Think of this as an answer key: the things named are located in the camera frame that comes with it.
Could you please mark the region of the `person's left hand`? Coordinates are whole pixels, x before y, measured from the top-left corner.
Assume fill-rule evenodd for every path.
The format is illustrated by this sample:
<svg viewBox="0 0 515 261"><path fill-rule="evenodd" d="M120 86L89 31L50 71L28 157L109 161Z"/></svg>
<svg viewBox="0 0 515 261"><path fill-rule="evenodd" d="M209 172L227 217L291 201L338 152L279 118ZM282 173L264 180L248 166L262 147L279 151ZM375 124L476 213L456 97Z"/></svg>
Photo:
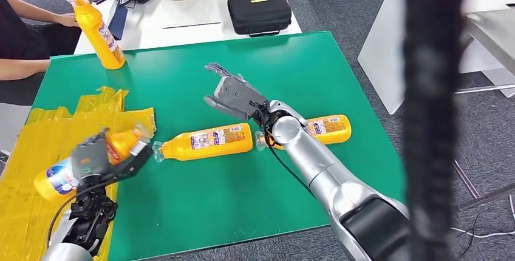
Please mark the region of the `person's left hand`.
<svg viewBox="0 0 515 261"><path fill-rule="evenodd" d="M79 27L73 13L56 14L53 21L66 27Z"/></svg>

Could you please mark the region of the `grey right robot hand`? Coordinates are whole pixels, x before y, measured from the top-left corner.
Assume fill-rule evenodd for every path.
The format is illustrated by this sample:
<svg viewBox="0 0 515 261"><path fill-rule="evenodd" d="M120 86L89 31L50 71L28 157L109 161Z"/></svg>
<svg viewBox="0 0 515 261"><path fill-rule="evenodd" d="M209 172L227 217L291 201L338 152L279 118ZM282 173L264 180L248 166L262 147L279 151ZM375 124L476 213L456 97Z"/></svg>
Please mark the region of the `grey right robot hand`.
<svg viewBox="0 0 515 261"><path fill-rule="evenodd" d="M203 98L215 110L248 121L258 113L259 107L268 106L269 100L240 74L232 75L217 63L208 63L204 68L220 76L214 95L205 95Z"/></svg>

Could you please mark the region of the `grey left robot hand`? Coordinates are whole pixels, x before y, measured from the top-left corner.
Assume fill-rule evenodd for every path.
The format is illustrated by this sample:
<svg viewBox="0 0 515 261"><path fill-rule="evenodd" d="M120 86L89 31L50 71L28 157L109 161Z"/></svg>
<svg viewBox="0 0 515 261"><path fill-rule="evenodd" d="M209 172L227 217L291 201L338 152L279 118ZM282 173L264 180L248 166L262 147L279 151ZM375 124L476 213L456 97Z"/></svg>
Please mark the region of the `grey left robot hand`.
<svg viewBox="0 0 515 261"><path fill-rule="evenodd" d="M70 154L72 173L81 180L90 175L105 176L111 171L107 158L106 134L109 128L77 144Z"/></svg>

